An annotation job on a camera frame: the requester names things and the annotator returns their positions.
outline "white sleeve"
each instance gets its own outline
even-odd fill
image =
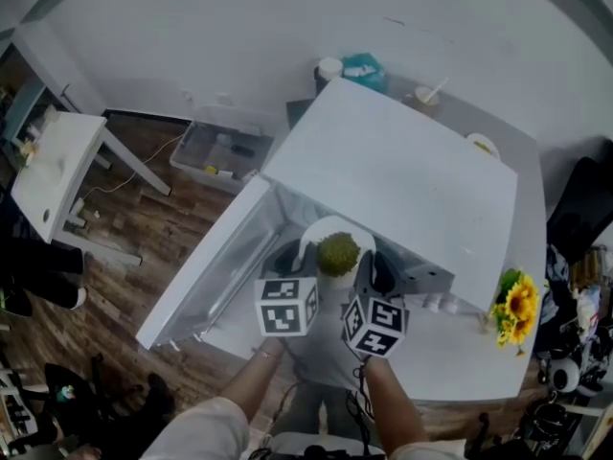
[[[177,416],[142,460],[238,460],[249,445],[242,409],[215,397]]]
[[[464,457],[466,440],[412,443],[397,448],[390,460],[457,460]]]

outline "electrical outlet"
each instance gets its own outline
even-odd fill
[[[230,94],[228,94],[227,92],[217,92],[215,96],[219,105],[228,105],[230,107],[234,105],[232,97],[230,97]]]
[[[183,94],[183,99],[185,99],[186,102],[193,103],[193,93],[191,90],[184,90],[182,94]]]

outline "baseboard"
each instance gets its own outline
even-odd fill
[[[166,123],[174,123],[176,125],[185,125],[187,126],[192,122],[190,118],[181,118],[177,116],[164,116],[163,114],[151,114],[149,112],[141,112],[141,111],[133,111],[133,110],[125,110],[125,109],[106,109],[102,114],[105,118],[111,114],[119,114],[122,116],[128,116],[131,118],[141,118],[141,119],[151,119],[153,121],[164,121]]]

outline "bracelet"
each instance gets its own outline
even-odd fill
[[[270,358],[270,357],[274,357],[276,359],[281,358],[280,356],[272,355],[268,353],[267,351],[265,351],[264,349],[260,349],[260,348],[251,348],[251,351],[253,351],[254,353],[260,353],[265,358]]]

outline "person's right arm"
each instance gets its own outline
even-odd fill
[[[420,413],[398,382],[387,359],[371,357],[364,367],[376,431],[388,458],[400,447],[427,442]]]

